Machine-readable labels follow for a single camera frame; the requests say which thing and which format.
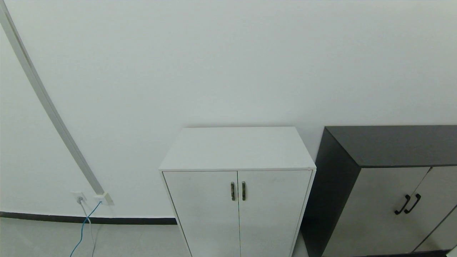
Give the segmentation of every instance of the cabinet door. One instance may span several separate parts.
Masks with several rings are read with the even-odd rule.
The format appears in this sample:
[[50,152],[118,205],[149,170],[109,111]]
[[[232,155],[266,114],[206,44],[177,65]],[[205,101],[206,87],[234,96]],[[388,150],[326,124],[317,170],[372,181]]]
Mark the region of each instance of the cabinet door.
[[[240,256],[237,172],[166,171],[163,174],[192,256]],[[235,200],[231,197],[232,182]]]
[[325,248],[325,257],[412,252],[424,239],[417,224],[400,210],[428,167],[362,169]]
[[457,210],[454,209],[415,252],[452,249],[457,245]]
[[[409,204],[409,207],[416,200],[415,194],[420,195],[420,200],[414,209],[409,214],[406,214],[416,224],[414,228],[417,237],[422,240],[425,239],[453,210],[457,204],[456,185],[457,167],[434,167],[427,173],[414,195],[411,196],[412,203]],[[450,219],[441,224],[444,226],[440,226],[435,231],[436,233],[432,233],[416,252],[453,248],[457,244],[457,220],[452,220],[452,218],[453,216],[450,215]]]
[[238,172],[241,256],[291,255],[310,178],[311,171]]

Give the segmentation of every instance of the white cable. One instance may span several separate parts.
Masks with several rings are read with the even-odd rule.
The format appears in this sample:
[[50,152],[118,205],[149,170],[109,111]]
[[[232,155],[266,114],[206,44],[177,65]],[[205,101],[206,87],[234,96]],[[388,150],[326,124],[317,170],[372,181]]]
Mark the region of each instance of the white cable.
[[[81,205],[83,211],[84,211],[84,215],[87,217],[87,213],[84,209],[84,206],[81,202],[79,202],[79,204]],[[94,252],[95,252],[95,240],[94,240],[94,236],[92,234],[92,223],[90,222],[90,219],[88,218],[87,219],[89,221],[89,230],[90,230],[90,237],[92,237],[92,243],[94,243],[94,248],[92,249],[92,257],[94,257]]]

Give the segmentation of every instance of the black handle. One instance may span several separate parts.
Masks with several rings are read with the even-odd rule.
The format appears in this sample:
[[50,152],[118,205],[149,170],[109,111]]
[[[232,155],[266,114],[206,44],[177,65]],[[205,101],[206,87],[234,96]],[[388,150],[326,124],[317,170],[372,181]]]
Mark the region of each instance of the black handle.
[[246,201],[246,182],[241,182],[241,187],[243,188],[243,191],[241,193],[243,201]]
[[230,183],[230,191],[232,193],[232,201],[235,200],[235,182]]
[[410,212],[414,209],[414,207],[416,207],[416,204],[417,204],[417,203],[419,202],[419,200],[420,200],[420,194],[417,193],[417,194],[416,194],[416,198],[417,198],[417,199],[416,199],[416,202],[414,203],[413,207],[411,207],[411,209],[409,209],[409,210],[404,210],[404,212],[405,212],[406,214],[410,213]]
[[409,195],[405,195],[405,197],[406,197],[406,202],[404,203],[404,205],[401,208],[401,210],[395,211],[396,215],[400,214],[403,211],[403,209],[406,207],[406,205],[409,203],[409,201],[411,200],[411,197]]

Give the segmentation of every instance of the power cord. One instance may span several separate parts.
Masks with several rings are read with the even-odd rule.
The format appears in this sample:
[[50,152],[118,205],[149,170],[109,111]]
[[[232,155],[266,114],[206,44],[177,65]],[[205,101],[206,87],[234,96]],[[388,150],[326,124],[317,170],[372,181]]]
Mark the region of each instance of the power cord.
[[87,213],[84,209],[84,206],[82,204],[83,198],[80,196],[78,197],[78,203],[81,205],[81,208],[83,209],[84,215],[87,217],[87,220],[89,221],[89,230],[90,230],[90,237],[92,238],[92,243],[94,244],[94,248],[92,249],[92,257],[94,257],[94,252],[95,252],[95,240],[94,240],[94,234],[92,234],[92,222],[90,221],[89,217],[87,216]]
[[76,250],[76,248],[80,245],[80,243],[83,241],[83,229],[84,229],[84,224],[85,222],[89,219],[89,217],[92,215],[92,213],[95,212],[95,210],[98,208],[98,206],[101,204],[101,201],[98,202],[97,206],[92,210],[92,212],[86,216],[86,219],[84,219],[83,221],[83,225],[81,226],[81,239],[80,241],[78,242],[78,244],[76,244],[76,246],[73,248],[73,250],[71,251],[71,254],[70,254],[70,257],[73,255],[74,251]]

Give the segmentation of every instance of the cabinet top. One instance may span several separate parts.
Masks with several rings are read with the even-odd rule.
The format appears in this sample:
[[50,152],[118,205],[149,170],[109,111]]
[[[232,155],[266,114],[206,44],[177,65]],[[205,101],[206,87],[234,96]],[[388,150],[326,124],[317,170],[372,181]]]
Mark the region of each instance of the cabinet top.
[[325,127],[361,167],[457,165],[457,126]]
[[184,128],[160,171],[315,169],[295,127]]

